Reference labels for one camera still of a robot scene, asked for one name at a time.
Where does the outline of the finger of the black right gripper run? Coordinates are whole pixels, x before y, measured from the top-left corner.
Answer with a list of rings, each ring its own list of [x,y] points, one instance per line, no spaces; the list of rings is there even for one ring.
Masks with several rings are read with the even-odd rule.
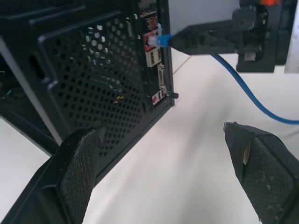
[[[205,33],[216,33],[216,34],[230,34],[233,33],[232,20],[208,22],[202,24],[189,25],[182,30],[179,30],[175,35],[183,35],[189,33],[205,34]]]
[[[181,31],[170,39],[170,46],[190,56],[234,53],[240,41],[239,32]]]

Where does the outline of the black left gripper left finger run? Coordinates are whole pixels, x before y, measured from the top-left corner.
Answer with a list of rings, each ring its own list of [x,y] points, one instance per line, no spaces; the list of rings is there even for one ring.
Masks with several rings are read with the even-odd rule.
[[[107,127],[75,131],[33,175],[1,224],[82,224]]]

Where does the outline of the black computer tower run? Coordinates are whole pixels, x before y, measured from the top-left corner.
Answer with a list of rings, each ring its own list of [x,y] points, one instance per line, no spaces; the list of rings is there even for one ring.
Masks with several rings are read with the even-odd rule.
[[[174,105],[169,0],[0,0],[0,118],[53,155],[99,122],[96,182]]]

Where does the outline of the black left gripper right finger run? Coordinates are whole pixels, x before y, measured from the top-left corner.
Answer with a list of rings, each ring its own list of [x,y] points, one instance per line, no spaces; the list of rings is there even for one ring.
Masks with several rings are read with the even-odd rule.
[[[235,175],[262,224],[299,224],[299,160],[275,135],[227,122]]]

